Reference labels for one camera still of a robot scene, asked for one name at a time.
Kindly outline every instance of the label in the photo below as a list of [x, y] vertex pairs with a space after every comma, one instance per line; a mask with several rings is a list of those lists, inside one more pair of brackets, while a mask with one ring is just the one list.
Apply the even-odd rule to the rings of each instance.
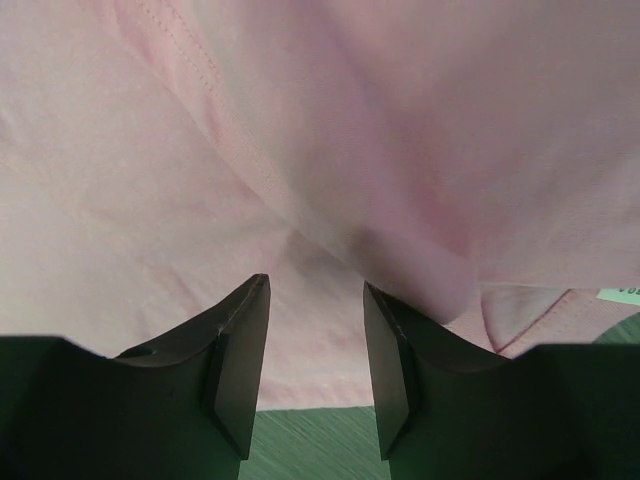
[[640, 306], [640, 287], [635, 288], [607, 288], [600, 290], [598, 298], [610, 302], [626, 303]]

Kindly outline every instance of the pink shirt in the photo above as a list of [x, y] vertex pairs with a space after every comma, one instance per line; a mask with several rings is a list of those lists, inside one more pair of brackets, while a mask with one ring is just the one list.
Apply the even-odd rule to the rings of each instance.
[[261, 408], [370, 404], [362, 279], [513, 356], [640, 310], [640, 3], [5, 0], [0, 328], [271, 275]]

